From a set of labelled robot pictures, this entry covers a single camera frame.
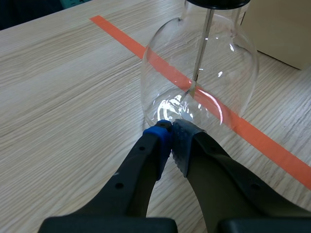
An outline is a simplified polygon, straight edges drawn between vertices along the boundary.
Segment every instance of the wooden table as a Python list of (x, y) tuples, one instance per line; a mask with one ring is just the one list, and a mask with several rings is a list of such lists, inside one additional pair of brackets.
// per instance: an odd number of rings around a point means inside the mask
[[(86, 204), (142, 133), (140, 59), (89, 18), (102, 15), (145, 46), (182, 6), (93, 0), (0, 32), (1, 232), (36, 232), (44, 218)], [(311, 165), (311, 68), (264, 54), (259, 62), (243, 117)], [(232, 137), (225, 149), (311, 210), (311, 192), (243, 139)], [(171, 217), (180, 232), (205, 232), (198, 201), (172, 159), (162, 177), (148, 216)]]

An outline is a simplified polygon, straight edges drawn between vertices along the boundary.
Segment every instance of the glass flask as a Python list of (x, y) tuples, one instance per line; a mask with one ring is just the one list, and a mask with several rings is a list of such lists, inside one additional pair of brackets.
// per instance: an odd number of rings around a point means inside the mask
[[(182, 16), (164, 24), (141, 65), (147, 123), (182, 118), (216, 140), (234, 128), (258, 76), (257, 51), (237, 23), (249, 0), (186, 0)], [(230, 17), (215, 10), (231, 11)]]

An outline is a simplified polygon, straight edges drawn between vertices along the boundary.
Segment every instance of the orange tape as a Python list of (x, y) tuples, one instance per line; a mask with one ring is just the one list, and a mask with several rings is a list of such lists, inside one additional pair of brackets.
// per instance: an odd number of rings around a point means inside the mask
[[(145, 47), (140, 43), (129, 37), (113, 24), (105, 20), (101, 16), (95, 16), (90, 19), (101, 29), (106, 31), (109, 35), (119, 41), (122, 45), (128, 48), (137, 57), (142, 59), (145, 52)], [(148, 54), (150, 64), (160, 72), (164, 77), (170, 80), (173, 84), (186, 91), (191, 86), (191, 80), (183, 75), (176, 68), (170, 66), (157, 54), (151, 50)], [(199, 88), (196, 89), (194, 98), (205, 106), (216, 117), (219, 117), (219, 111), (216, 109), (215, 103), (208, 99), (208, 97)], [(288, 150), (284, 149), (277, 142), (269, 138), (259, 129), (248, 123), (243, 118), (240, 118), (232, 112), (225, 105), (221, 105), (225, 109), (227, 116), (224, 116), (224, 123), (227, 124), (234, 132), (244, 138), (248, 143), (253, 145), (262, 154), (267, 156), (270, 160), (292, 175), (296, 180), (301, 182), (305, 187), (311, 190), (311, 167), (302, 162)]]

